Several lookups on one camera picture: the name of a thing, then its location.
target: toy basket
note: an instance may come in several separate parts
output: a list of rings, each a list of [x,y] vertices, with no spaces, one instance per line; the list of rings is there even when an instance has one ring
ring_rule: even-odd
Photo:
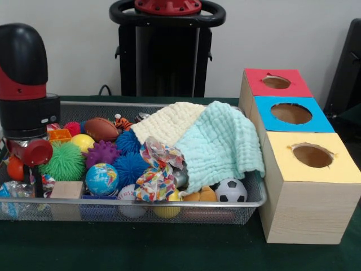
[[[166,104],[62,102],[61,124],[93,117],[113,119],[116,113],[129,120],[139,112],[154,113]],[[0,184],[9,181],[6,167],[0,167]],[[266,201],[263,179],[256,172],[246,174],[243,184],[248,191],[245,203],[167,202],[147,203],[109,199],[41,199],[0,198],[0,220],[43,221],[114,221],[245,224],[255,209]],[[127,213],[142,209],[142,216],[131,218]],[[154,211],[176,213],[172,218],[160,217]]]

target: orange ball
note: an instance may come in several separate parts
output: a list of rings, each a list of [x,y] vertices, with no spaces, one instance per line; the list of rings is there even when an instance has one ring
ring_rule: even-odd
[[[9,158],[9,163],[7,165],[7,174],[14,181],[23,181],[24,180],[24,169],[23,162],[17,158],[15,155],[11,155]]]

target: blue spiky ball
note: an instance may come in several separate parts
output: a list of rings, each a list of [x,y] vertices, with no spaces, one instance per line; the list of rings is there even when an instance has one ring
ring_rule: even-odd
[[[135,133],[131,129],[124,131],[117,138],[115,144],[117,145],[117,149],[121,151],[121,155],[128,153],[138,154],[141,147]]]
[[[143,160],[140,154],[130,152],[119,156],[113,163],[113,167],[118,171],[118,189],[121,190],[127,185],[135,184],[149,164]]]

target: cream washcloth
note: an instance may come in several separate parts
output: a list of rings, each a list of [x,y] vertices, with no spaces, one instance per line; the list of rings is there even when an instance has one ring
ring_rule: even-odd
[[[131,129],[140,144],[148,137],[173,146],[206,109],[201,104],[177,102],[158,110],[150,117],[133,124]]]

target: wooden box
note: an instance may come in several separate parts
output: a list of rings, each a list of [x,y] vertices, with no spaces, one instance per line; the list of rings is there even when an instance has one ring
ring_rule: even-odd
[[[256,127],[261,147],[266,131],[334,133],[314,98],[254,97],[249,119]]]
[[[83,182],[58,181],[55,182],[51,199],[80,199],[83,195]],[[51,204],[54,221],[81,221],[78,204]]]
[[[268,243],[339,244],[361,196],[361,173],[336,133],[266,132]]]
[[[247,117],[256,96],[313,97],[296,69],[245,69],[238,106]]]

